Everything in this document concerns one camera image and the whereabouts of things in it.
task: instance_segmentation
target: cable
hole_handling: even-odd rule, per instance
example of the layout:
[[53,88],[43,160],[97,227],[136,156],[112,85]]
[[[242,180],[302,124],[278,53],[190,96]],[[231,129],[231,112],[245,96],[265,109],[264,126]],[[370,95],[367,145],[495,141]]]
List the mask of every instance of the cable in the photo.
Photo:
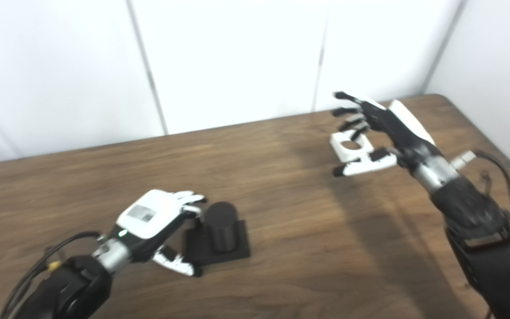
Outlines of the cable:
[[489,172],[487,171],[481,172],[480,180],[485,183],[485,189],[483,191],[487,196],[490,196],[491,190],[493,189],[493,180],[489,176]]
[[4,307],[0,313],[0,319],[7,319],[13,310],[17,307],[17,305],[20,303],[21,299],[25,295],[25,293],[28,291],[31,281],[41,272],[45,270],[44,264],[46,260],[51,257],[54,253],[58,252],[61,248],[63,248],[65,245],[68,245],[69,243],[79,240],[82,238],[87,237],[95,237],[98,238],[101,236],[99,232],[81,232],[78,234],[75,234],[74,236],[67,238],[66,240],[62,241],[60,244],[53,246],[52,248],[48,249],[44,256],[39,259],[28,271],[27,273],[19,280],[18,284],[12,289],[12,291],[9,293],[8,298],[6,299],[4,303]]
[[[473,153],[475,154],[476,157],[483,158],[484,160],[488,160],[488,161],[492,162],[501,170],[501,172],[505,178],[506,190],[507,190],[507,193],[509,194],[509,201],[510,201],[510,175],[509,175],[509,172],[506,170],[505,165],[503,165],[503,163],[501,161],[499,161],[498,158],[496,158],[495,156],[493,156],[489,153],[486,153],[483,151],[474,151]],[[492,317],[491,309],[488,309],[487,313],[485,314],[484,319],[491,319],[491,317]]]

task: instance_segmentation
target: black fingertip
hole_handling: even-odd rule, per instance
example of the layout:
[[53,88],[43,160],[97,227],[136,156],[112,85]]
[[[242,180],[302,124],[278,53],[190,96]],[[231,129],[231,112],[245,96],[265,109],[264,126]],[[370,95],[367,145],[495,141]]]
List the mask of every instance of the black fingertip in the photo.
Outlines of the black fingertip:
[[204,225],[202,224],[202,220],[200,220],[200,218],[194,219],[194,228],[199,230],[200,228],[202,228],[202,226]]
[[332,109],[330,112],[335,117],[341,117],[342,115],[348,113],[348,109],[345,109],[344,107],[338,107],[337,109]]
[[346,122],[346,123],[343,123],[342,125],[338,126],[338,131],[340,132],[345,132],[347,131],[348,129],[351,129],[352,128],[352,123],[349,123],[349,122]]
[[198,217],[195,212],[184,212],[182,215],[184,216],[184,219],[193,219]]
[[357,131],[355,131],[355,132],[353,133],[352,137],[350,138],[350,139],[352,140],[352,142],[355,142],[355,140],[356,140],[356,139],[358,139],[358,137],[359,137],[361,134],[363,134],[363,133],[367,132],[367,130],[368,130],[368,129],[369,129],[369,128],[364,127],[364,128],[360,128],[360,129],[358,129]]
[[351,97],[349,95],[347,95],[345,92],[343,91],[339,91],[339,92],[334,92],[334,97],[338,100],[340,99],[345,99],[345,100],[348,100],[350,99]]
[[371,152],[371,154],[369,154],[369,158],[371,159],[372,162],[376,162],[381,158],[389,155],[390,153],[389,151],[387,151],[387,148],[379,148]]
[[344,176],[344,168],[346,168],[346,165],[338,166],[335,169],[332,170],[332,175],[334,177],[342,177]]
[[192,265],[192,268],[194,269],[194,274],[192,274],[194,277],[200,278],[204,275],[204,270],[200,266]]

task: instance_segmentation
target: white hand casing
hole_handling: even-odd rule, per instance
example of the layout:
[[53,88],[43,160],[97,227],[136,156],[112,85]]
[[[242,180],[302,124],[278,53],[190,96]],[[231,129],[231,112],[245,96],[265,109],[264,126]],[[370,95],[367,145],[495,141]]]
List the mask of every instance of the white hand casing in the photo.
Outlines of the white hand casing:
[[427,140],[433,145],[434,140],[432,136],[426,131],[425,127],[422,126],[421,122],[405,107],[399,100],[393,100],[389,105],[389,111],[394,113],[415,135],[421,139]]
[[117,224],[141,238],[149,239],[163,230],[182,210],[174,194],[150,190],[117,218]]

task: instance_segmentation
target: black square base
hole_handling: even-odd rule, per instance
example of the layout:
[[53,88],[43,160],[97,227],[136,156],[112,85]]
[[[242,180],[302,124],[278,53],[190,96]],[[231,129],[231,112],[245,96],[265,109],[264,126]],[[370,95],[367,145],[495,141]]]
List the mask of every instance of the black square base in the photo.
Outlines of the black square base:
[[194,263],[198,266],[212,265],[214,263],[229,262],[236,259],[251,257],[249,238],[245,220],[236,223],[237,246],[231,252],[215,252],[211,245],[211,238],[206,227],[197,227],[187,230],[185,234],[184,262]]

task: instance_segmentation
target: white robotic finger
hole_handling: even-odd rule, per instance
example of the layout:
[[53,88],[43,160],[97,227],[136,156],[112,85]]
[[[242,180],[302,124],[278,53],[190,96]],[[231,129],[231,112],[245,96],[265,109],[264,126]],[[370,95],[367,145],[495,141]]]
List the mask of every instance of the white robotic finger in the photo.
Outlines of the white robotic finger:
[[182,205],[184,205],[184,204],[191,204],[193,202],[200,202],[204,198],[205,198],[204,195],[196,194],[196,195],[191,195],[191,196],[186,196],[186,197],[179,198],[178,202],[180,202],[180,204],[182,204]]
[[192,196],[194,194],[194,192],[193,191],[180,191],[180,192],[176,192],[176,193],[172,193],[172,194],[175,198],[180,199],[183,197]]
[[376,161],[372,161],[370,157],[363,157],[358,161],[347,163],[342,174],[345,176],[358,175],[364,172],[386,169],[396,164],[397,157],[394,154],[389,154]]
[[196,215],[200,216],[202,214],[202,209],[197,206],[191,206],[191,205],[182,205],[182,210],[184,212],[192,212]]
[[182,255],[168,246],[162,246],[153,256],[152,260],[162,267],[179,272],[186,276],[201,277],[202,269],[192,263],[182,262]]

